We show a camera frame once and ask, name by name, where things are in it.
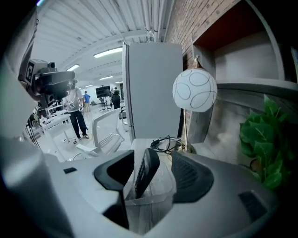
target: ceiling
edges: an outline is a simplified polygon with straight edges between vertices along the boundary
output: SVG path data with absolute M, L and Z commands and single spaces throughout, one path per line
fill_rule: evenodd
M 60 71 L 74 64 L 77 85 L 122 80 L 122 53 L 100 58 L 94 54 L 123 42 L 162 42 L 174 0 L 44 0 L 31 58 L 55 62 Z

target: white shirt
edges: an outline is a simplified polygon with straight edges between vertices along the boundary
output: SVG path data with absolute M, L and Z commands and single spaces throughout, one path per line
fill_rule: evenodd
M 68 112 L 75 112 L 79 110 L 79 99 L 82 99 L 82 93 L 78 87 L 72 89 L 68 96 L 63 98 L 63 103 L 69 103 L 70 106 L 66 105 Z

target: white refrigerator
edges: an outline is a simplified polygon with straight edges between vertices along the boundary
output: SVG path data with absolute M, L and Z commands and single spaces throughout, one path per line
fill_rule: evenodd
M 177 137 L 181 109 L 174 102 L 172 88 L 182 71 L 178 44 L 123 44 L 123 91 L 131 142 Z

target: ceiling light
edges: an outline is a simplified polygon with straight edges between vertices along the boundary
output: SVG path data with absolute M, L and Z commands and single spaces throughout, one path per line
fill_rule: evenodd
M 108 76 L 108 77 L 104 77 L 104 78 L 101 78 L 99 80 L 104 80 L 104 79 L 111 79 L 113 76 Z
M 36 5 L 39 7 L 39 6 L 42 4 L 43 1 L 44 1 L 44 0 L 39 0 L 39 1 L 36 3 Z
M 80 67 L 80 66 L 78 64 L 75 64 L 74 66 L 70 67 L 67 71 L 73 71 L 78 67 Z
M 108 50 L 108 51 L 104 51 L 98 54 L 93 55 L 95 58 L 99 58 L 102 56 L 106 56 L 108 54 L 113 54 L 113 53 L 117 53 L 117 52 L 122 52 L 122 47 L 120 48 L 116 48 L 116 49 L 112 49 L 112 50 Z

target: lamp shade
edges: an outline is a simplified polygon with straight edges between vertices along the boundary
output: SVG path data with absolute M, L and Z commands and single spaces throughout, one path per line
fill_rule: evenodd
M 205 112 L 215 102 L 217 85 L 210 73 L 201 68 L 188 69 L 173 84 L 173 98 L 182 109 Z

